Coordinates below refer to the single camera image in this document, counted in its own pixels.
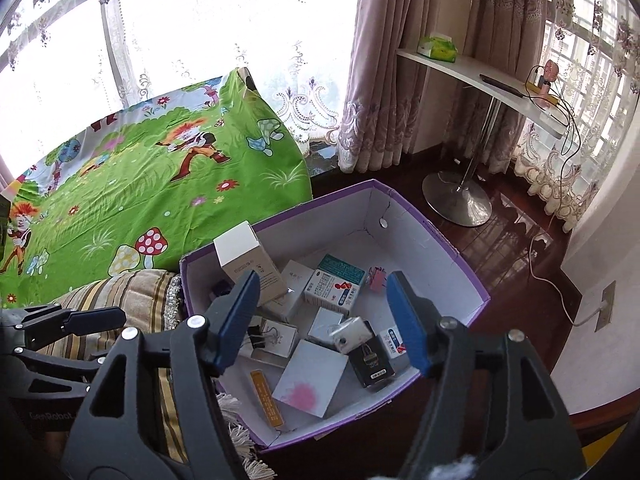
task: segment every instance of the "cartoon bedsheet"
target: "cartoon bedsheet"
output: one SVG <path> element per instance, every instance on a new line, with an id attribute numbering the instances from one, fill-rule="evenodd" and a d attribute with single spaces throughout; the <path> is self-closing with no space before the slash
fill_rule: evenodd
<path id="1" fill-rule="evenodd" d="M 3 192 L 12 202 L 0 301 L 51 301 L 93 280 L 180 257 L 247 219 L 311 199 L 276 114 L 227 76 L 91 124 Z"/>

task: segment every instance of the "table leg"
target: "table leg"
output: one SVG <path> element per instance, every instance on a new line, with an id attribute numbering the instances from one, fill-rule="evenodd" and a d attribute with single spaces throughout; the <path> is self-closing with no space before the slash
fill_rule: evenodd
<path id="1" fill-rule="evenodd" d="M 454 224 L 478 227 L 491 216 L 489 197 L 472 177 L 494 129 L 500 104 L 498 99 L 491 98 L 491 104 L 464 175 L 454 171 L 439 171 L 428 174 L 422 181 L 424 199 L 436 213 Z"/>

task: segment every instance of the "orange hair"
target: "orange hair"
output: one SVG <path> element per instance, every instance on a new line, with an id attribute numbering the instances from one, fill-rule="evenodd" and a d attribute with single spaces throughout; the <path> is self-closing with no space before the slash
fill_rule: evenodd
<path id="1" fill-rule="evenodd" d="M 11 206 L 9 218 L 13 219 L 18 215 L 36 216 L 40 209 L 34 207 L 31 202 L 16 202 Z"/>
<path id="2" fill-rule="evenodd" d="M 207 120 L 204 117 L 201 117 L 199 119 L 197 119 L 196 121 L 187 121 L 184 124 L 181 124 L 180 126 L 178 126 L 175 130 L 173 130 L 172 132 L 170 132 L 167 136 L 165 141 L 169 142 L 170 140 L 174 140 L 178 135 L 191 130 L 192 128 L 195 128 L 196 126 L 200 126 L 201 124 L 206 123 Z"/>

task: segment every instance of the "white tabletop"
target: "white tabletop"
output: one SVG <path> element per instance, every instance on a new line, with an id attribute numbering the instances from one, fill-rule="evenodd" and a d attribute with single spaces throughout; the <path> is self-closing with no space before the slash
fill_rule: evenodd
<path id="1" fill-rule="evenodd" d="M 476 88 L 481 89 L 485 94 L 495 97 L 507 106 L 524 115 L 526 118 L 532 120 L 537 124 L 537 126 L 540 126 L 543 130 L 549 132 L 554 137 L 558 137 L 558 135 L 561 137 L 564 136 L 566 129 L 565 126 L 540 110 L 540 108 L 533 104 L 529 98 L 517 97 L 509 92 L 500 90 L 495 86 L 483 83 L 480 79 L 480 74 L 489 76 L 514 87 L 524 95 L 527 95 L 524 83 L 490 65 L 487 65 L 486 63 L 478 61 L 473 57 L 461 56 L 460 54 L 456 57 L 455 63 L 437 61 L 435 59 L 429 59 L 426 56 L 422 56 L 417 52 L 411 52 L 403 48 L 398 49 L 398 56 L 417 61 L 418 63 L 439 70 L 440 72 L 444 72 L 456 79 L 460 79 L 460 81 L 468 83 L 469 85 L 475 86 Z"/>

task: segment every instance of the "red mushroom with white dots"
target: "red mushroom with white dots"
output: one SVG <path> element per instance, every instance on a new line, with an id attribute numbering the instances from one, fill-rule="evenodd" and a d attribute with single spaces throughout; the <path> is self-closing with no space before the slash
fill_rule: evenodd
<path id="1" fill-rule="evenodd" d="M 164 253 L 169 246 L 157 227 L 152 227 L 136 241 L 135 250 L 144 256 L 145 269 L 154 268 L 154 256 Z"/>

